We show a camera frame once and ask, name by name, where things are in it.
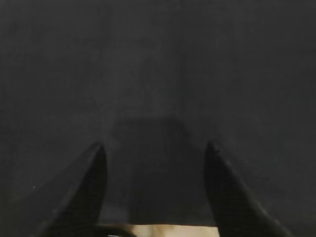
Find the dark fabric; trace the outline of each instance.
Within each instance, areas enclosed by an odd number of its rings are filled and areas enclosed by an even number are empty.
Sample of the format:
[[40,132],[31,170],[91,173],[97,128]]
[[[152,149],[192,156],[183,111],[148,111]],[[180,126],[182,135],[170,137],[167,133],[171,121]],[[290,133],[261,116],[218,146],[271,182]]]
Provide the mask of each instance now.
[[205,151],[204,180],[221,237],[293,236],[283,223],[265,213],[213,143]]
[[101,222],[214,225],[202,166],[219,138],[267,209],[308,228],[314,2],[2,1],[0,205],[101,140]]
[[0,212],[0,235],[90,237],[107,184],[104,148],[93,144],[43,188]]

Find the dark gray fabric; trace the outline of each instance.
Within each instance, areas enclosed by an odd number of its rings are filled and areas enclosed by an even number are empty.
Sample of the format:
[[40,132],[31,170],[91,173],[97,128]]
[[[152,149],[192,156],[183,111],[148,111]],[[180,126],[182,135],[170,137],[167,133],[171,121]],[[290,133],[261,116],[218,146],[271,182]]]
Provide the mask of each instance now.
[[314,214],[314,1],[20,0],[0,9],[1,203],[102,140],[102,222],[213,225],[202,162],[206,141],[220,138],[269,210],[291,224],[296,212]]
[[227,161],[227,153],[218,148],[214,142],[207,145],[204,183],[220,236],[291,237],[283,223],[265,213]]
[[0,234],[9,237],[90,237],[107,184],[102,144],[92,144],[67,169],[21,201],[1,209]]

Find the dark gray cloth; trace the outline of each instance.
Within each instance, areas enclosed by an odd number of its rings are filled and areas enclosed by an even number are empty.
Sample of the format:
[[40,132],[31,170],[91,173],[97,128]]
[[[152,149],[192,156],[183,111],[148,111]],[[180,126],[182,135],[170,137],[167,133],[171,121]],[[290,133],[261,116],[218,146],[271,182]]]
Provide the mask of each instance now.
[[102,144],[94,143],[42,188],[1,207],[0,235],[90,237],[106,186],[106,154]]
[[220,138],[267,209],[315,213],[314,1],[0,4],[1,205],[101,140],[102,222],[213,225],[203,151]]

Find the dark background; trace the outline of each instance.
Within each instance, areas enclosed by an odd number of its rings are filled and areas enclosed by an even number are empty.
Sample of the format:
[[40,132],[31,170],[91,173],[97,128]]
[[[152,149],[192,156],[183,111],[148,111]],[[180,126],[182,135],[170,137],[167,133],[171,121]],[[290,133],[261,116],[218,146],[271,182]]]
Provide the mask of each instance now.
[[220,138],[268,211],[312,215],[293,207],[316,191],[313,2],[1,1],[0,205],[101,140],[101,221],[213,225],[201,171]]

